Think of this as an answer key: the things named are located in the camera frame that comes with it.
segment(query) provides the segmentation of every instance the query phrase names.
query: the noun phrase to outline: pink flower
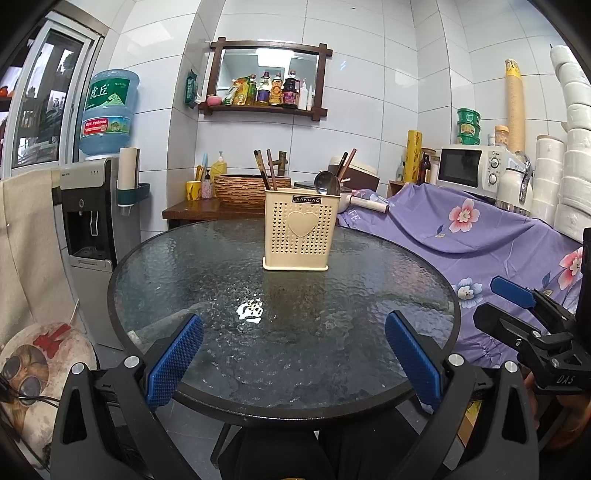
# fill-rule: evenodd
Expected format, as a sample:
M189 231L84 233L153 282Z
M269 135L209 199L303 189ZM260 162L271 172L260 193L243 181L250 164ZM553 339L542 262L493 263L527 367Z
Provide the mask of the pink flower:
M461 207L455 207L449 212L449 219L452 224L449 226L451 233L458 231L469 232L472 228L472 223L477 222L480 218L480 212L474 208L474 200L466 199Z
M583 247L566 255L560 261L559 265L566 269L558 277L560 290L570 287L577 280L577 276L581 272L581 263L583 263Z

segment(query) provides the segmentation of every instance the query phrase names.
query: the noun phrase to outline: table edge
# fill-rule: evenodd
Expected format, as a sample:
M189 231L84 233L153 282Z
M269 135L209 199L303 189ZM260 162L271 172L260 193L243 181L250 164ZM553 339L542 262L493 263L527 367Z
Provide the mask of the table edge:
M111 321L111 325L113 326L113 330L115 331L115 335L117 336L117 338L119 339L127 353L131 355L136 355L140 358L144 357L144 354L125 333L125 330L123 329L123 326L119 321L119 316L117 315L117 311L115 309L115 281L117 279L117 276L119 275L119 272L121 271L122 266L125 265L127 259L131 255L133 255L136 250L139 250L142 247L142 245L151 242L155 238L158 238L159 236L164 235L166 233L170 233L174 230L194 226L195 224L181 225L179 227L167 230L166 232L159 233L158 235L154 235L153 237L147 239L145 242L136 245L127 253L127 255L123 257L123 259L121 259L120 262L117 263L117 266L115 267L115 270L113 271L113 274L109 279L109 286L107 289L107 310L109 313L109 320ZM374 236L375 238L379 238L380 240L386 242L390 242L391 244L396 245L397 247L401 248L402 250L405 250L411 255L421 259L425 264L431 267L441 277L441 279L443 279L444 283L448 286L449 291L452 294L452 298L454 300L453 327L452 331L450 332L450 336L442 349L444 356L449 355L452 352L452 349L456 344L457 337L460 333L462 315L460 312L460 304L458 302L457 295L453 290L452 285L448 282L445 276L423 257L417 255L415 252L412 252L408 248L400 244L397 244L396 242L392 242L386 238L374 235L372 233L362 232L361 230L355 230L352 228L342 227L339 225L337 225L337 228L353 230L356 232L363 233L365 235ZM410 398L413 394L413 387L410 384L410 382L406 380L400 385L396 385L395 387L390 388L389 390L381 392L377 395L372 395L369 398L364 398L363 400L356 400L353 402L348 402L332 407L256 407L246 406L231 400L225 400L223 398L216 397L215 395L210 395L204 391L198 390L197 388L192 387L191 385L188 385L184 382L181 382L179 383L178 388L173 395L173 398L179 403L182 403L183 405L194 411L207 415L208 417L218 419L220 421L223 421L224 423L230 423L232 425L249 427L305 427L307 429L318 430L321 428L326 428L327 426L330 426L332 424L338 423L341 420L358 418L369 413L385 410L388 407L394 407Z

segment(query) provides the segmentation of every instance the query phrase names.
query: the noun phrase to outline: spoon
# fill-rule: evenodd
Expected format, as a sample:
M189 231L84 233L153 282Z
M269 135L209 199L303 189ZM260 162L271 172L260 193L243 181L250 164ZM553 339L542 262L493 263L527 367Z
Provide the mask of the spoon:
M340 195L339 181L327 170L321 171L314 178L314 187L321 195Z

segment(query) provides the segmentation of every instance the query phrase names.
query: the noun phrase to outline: wooden counter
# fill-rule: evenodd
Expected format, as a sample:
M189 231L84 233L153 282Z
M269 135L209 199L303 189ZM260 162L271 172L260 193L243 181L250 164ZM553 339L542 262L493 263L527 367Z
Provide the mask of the wooden counter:
M218 199L200 199L193 202L185 200L162 212L162 218L168 220L168 228L175 228L188 223L204 220L224 220L231 218L264 218L265 208L244 208Z

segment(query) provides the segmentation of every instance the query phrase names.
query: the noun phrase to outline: bottle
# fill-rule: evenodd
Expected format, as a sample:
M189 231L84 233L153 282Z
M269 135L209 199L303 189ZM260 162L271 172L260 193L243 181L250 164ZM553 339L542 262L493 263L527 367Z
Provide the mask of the bottle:
M246 94L246 104L254 105L256 98L256 75L253 73L248 79L248 93Z
M306 86L306 79L301 85L300 89L300 99L298 100L297 107L299 110L306 110L306 105L308 103L308 87Z
M210 199L213 197L212 179L209 175L209 168L205 172L205 180L201 182L201 198Z
M220 175L225 175L228 173L228 164L223 159L222 150L219 151L220 156L217 160L213 163L212 167L209 170L209 174L211 177L212 185L213 185L213 196L216 196L216 177Z
M290 70L290 74L283 82L281 106L283 108L297 108L297 83L295 70Z
M306 110L312 110L312 103L314 102L314 92L312 89L308 90L308 101L306 103Z
M269 105L269 97L271 96L271 79L269 78L269 72L262 74L261 82L259 83L259 89L256 93L256 104L261 106Z
M418 166L417 185L422 185L423 183L429 183L430 180L431 180L431 162L429 161L429 155L424 153L423 159L421 160L421 163Z
M271 96L269 97L269 105L279 106L281 105L281 86L283 80L281 80L281 72L277 72L275 78L271 82Z
M119 153L129 146L138 85L139 77L129 70L92 77L80 128L79 146L87 156Z

